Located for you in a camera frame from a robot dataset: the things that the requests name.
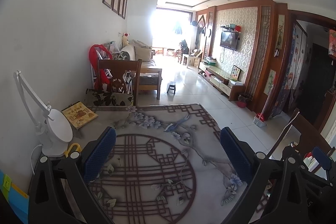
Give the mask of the far wooden dining chair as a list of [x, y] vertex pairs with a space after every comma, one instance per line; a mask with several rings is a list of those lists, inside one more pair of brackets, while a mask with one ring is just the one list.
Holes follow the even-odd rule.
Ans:
[[99, 67], [111, 74], [107, 91], [111, 93], [126, 93], [133, 96], [133, 105], [137, 105], [139, 75], [142, 59], [130, 60], [100, 60]]

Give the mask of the patterned tablecloth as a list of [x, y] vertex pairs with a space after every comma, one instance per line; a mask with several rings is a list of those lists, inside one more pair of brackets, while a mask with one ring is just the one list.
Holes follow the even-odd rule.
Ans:
[[82, 147], [107, 128], [116, 143], [89, 189], [113, 223], [221, 223], [247, 185], [199, 104], [95, 107]]

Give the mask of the small black stool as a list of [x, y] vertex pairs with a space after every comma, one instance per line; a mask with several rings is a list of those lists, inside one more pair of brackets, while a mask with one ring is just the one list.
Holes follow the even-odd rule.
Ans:
[[167, 86], [167, 93], [173, 92], [175, 94], [176, 92], [176, 83], [174, 81], [169, 82]]

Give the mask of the wall mounted television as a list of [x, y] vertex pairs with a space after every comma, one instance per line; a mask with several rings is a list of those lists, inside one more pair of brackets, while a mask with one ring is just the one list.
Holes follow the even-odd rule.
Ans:
[[239, 41], [238, 32], [222, 31], [220, 46], [223, 48], [228, 48], [230, 50], [237, 50]]

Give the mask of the plush toy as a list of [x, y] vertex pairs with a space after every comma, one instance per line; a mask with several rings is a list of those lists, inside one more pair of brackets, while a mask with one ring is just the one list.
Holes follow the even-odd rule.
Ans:
[[127, 32], [124, 33], [123, 36], [122, 36], [122, 47], [125, 47], [125, 46], [129, 45], [128, 38], [129, 38], [129, 34]]

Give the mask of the broom and dustpan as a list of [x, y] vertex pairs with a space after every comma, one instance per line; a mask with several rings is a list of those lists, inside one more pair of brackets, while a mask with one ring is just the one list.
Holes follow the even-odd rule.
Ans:
[[273, 79], [272, 81], [272, 84], [269, 88], [269, 93], [267, 95], [267, 98], [266, 98], [266, 101], [265, 101], [265, 104], [262, 108], [262, 111], [260, 113], [257, 113], [254, 118], [253, 118], [253, 122], [254, 124], [259, 127], [259, 128], [262, 128], [264, 126], [266, 126], [266, 123], [265, 123], [265, 118], [264, 118], [264, 113], [265, 113], [265, 110], [266, 110], [266, 107], [267, 107], [267, 104], [269, 102], [269, 98], [270, 98], [270, 95], [272, 94], [272, 91], [273, 91], [273, 87], [274, 87], [274, 82], [275, 82], [275, 79]]

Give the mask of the red lantern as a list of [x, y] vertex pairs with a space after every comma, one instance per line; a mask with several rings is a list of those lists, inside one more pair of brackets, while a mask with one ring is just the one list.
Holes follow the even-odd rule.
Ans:
[[336, 31], [329, 29], [329, 47], [328, 47], [328, 55], [336, 59]]

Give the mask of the tv cabinet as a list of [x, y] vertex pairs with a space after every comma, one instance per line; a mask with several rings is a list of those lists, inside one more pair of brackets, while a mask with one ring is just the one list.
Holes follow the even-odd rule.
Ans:
[[201, 62], [198, 73], [221, 94], [226, 95], [229, 101], [237, 101], [238, 96], [246, 90], [243, 83], [234, 81], [229, 73], [218, 67]]

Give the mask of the red bag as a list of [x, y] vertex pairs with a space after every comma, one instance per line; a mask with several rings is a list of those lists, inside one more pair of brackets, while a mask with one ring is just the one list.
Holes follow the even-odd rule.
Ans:
[[88, 53], [89, 62], [96, 75], [94, 90], [102, 90], [103, 84], [109, 84], [109, 79], [106, 76], [104, 69], [99, 67], [99, 61], [102, 60], [102, 57], [99, 56], [100, 53], [105, 53], [108, 59], [112, 60], [112, 54], [102, 44], [94, 44], [90, 47]]

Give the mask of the white desk lamp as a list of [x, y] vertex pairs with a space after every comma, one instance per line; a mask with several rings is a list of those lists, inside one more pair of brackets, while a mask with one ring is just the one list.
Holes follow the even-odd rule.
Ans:
[[[20, 71], [14, 72], [13, 77], [23, 106], [34, 124], [36, 136], [42, 145], [42, 153], [49, 157], [63, 156], [73, 138], [72, 128], [67, 118], [50, 104], [45, 104], [33, 91]], [[42, 110], [42, 119], [33, 116], [25, 98], [26, 94]]]

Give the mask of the red floor waste basket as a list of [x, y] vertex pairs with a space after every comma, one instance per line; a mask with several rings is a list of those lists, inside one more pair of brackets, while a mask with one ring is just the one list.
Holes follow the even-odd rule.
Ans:
[[242, 93], [238, 96], [238, 101], [236, 102], [236, 104], [240, 108], [245, 108], [250, 100], [251, 98], [249, 94]]

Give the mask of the yellow children's book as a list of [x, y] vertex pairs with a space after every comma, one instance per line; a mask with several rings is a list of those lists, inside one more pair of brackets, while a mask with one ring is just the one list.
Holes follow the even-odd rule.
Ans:
[[86, 107], [82, 102], [71, 105], [62, 110], [62, 113], [77, 130], [98, 117], [96, 113]]

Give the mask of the yellow tape dispenser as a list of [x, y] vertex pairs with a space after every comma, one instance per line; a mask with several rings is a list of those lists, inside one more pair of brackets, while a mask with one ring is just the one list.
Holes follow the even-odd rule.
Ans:
[[68, 157], [71, 155], [71, 153], [77, 152], [80, 153], [82, 151], [82, 148], [80, 146], [80, 144], [78, 143], [72, 143], [68, 149], [65, 151], [64, 155], [65, 157]]

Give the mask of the colourful framed picture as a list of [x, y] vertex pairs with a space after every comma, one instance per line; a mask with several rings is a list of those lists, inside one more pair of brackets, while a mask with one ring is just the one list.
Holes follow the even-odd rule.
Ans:
[[231, 78], [232, 78], [233, 80], [238, 80], [241, 71], [242, 71], [242, 70], [241, 70], [240, 68], [238, 68], [236, 65], [233, 65], [233, 66], [232, 66], [232, 71], [231, 71]]

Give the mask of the floral seat cushion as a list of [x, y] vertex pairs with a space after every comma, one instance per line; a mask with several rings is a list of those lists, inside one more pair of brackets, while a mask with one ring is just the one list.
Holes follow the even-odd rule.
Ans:
[[94, 106], [133, 106], [133, 96], [126, 93], [111, 93], [87, 89], [84, 104]]

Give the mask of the near carved wooden chair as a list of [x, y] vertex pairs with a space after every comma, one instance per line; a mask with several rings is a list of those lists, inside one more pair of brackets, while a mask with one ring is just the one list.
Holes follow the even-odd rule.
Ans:
[[267, 158], [272, 156], [276, 148], [279, 146], [285, 135], [292, 127], [299, 132], [299, 141], [293, 147], [288, 145], [283, 149], [281, 161], [290, 157], [295, 160], [298, 159], [298, 162], [302, 162], [302, 164], [305, 165], [311, 173], [316, 173], [321, 168], [321, 164], [319, 164], [316, 160], [317, 166], [309, 167], [309, 164], [305, 164], [303, 160], [306, 157], [314, 157], [313, 149], [315, 147], [319, 148], [326, 156], [331, 156], [335, 151], [335, 147], [331, 147], [329, 143], [327, 143], [325, 138], [300, 114], [298, 109], [295, 109], [289, 123], [284, 127], [276, 143], [266, 155]]

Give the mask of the wooden sofa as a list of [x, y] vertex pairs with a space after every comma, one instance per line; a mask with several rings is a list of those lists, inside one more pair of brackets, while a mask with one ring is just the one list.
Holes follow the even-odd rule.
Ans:
[[127, 45], [122, 46], [122, 53], [128, 53], [130, 61], [142, 59], [141, 70], [139, 75], [140, 92], [157, 92], [156, 99], [160, 99], [162, 68], [158, 67], [153, 60], [153, 51], [151, 46], [139, 40], [131, 40]]

